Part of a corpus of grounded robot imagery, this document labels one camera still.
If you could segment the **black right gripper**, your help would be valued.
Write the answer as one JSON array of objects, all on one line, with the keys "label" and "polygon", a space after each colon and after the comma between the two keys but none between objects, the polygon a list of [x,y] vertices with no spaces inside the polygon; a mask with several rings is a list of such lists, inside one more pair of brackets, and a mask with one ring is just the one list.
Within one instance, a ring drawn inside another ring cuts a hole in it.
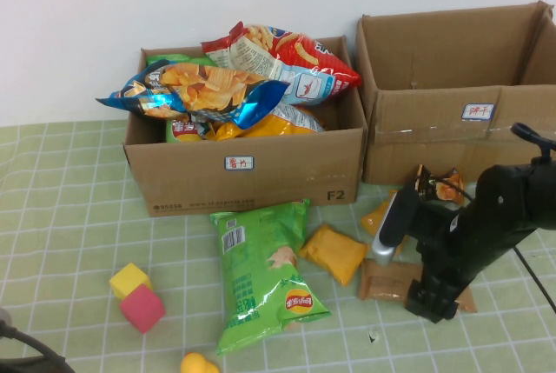
[{"label": "black right gripper", "polygon": [[433,323],[451,320],[456,298],[500,257],[500,205],[470,203],[450,210],[422,203],[414,216],[414,237],[422,273],[409,286],[406,310],[431,316]]}]

